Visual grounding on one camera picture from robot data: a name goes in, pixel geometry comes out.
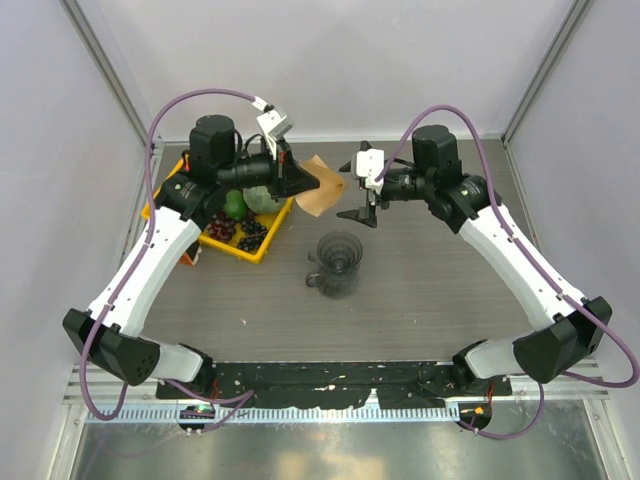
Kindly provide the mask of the brown paper coffee filter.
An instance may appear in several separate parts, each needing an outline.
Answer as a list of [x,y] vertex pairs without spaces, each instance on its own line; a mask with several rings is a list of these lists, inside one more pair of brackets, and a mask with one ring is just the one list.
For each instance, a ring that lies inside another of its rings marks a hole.
[[314,155],[310,160],[301,163],[300,166],[319,180],[319,187],[296,195],[295,201],[307,214],[320,217],[341,199],[346,182],[318,155]]

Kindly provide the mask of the clear glass coffee server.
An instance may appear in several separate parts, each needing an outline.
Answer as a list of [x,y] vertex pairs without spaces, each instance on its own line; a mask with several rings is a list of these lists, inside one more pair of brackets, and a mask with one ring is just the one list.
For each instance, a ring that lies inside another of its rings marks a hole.
[[305,285],[318,289],[322,295],[328,298],[345,298],[353,294],[359,286],[359,273],[357,271],[335,272],[319,269],[306,275]]

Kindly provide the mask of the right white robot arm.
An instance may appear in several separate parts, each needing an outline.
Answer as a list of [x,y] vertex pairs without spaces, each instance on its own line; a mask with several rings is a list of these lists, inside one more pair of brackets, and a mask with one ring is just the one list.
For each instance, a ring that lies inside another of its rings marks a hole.
[[425,201],[429,211],[460,235],[489,263],[514,294],[533,330],[515,339],[480,340],[453,358],[454,386],[474,394],[500,374],[524,374],[547,384],[595,351],[612,308],[603,297],[587,298],[550,267],[517,227],[504,204],[490,204],[484,178],[462,170],[457,139],[442,125],[418,128],[411,136],[413,159],[381,172],[381,149],[361,143],[341,166],[367,193],[366,204],[341,217],[376,227],[376,210],[393,201]]

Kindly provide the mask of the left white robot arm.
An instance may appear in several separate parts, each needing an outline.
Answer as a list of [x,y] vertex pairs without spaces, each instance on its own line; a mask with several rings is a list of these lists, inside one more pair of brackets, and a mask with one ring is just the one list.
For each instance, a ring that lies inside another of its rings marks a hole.
[[178,381],[194,398],[212,390],[208,355],[141,333],[169,274],[222,210],[229,192],[264,186],[274,198],[290,198],[318,188],[318,179],[299,167],[284,138],[292,127],[287,115],[268,108],[257,122],[262,148],[249,154],[231,118],[197,120],[182,168],[161,185],[144,232],[114,278],[86,309],[72,309],[63,320],[83,366],[94,364],[130,386],[149,378]]

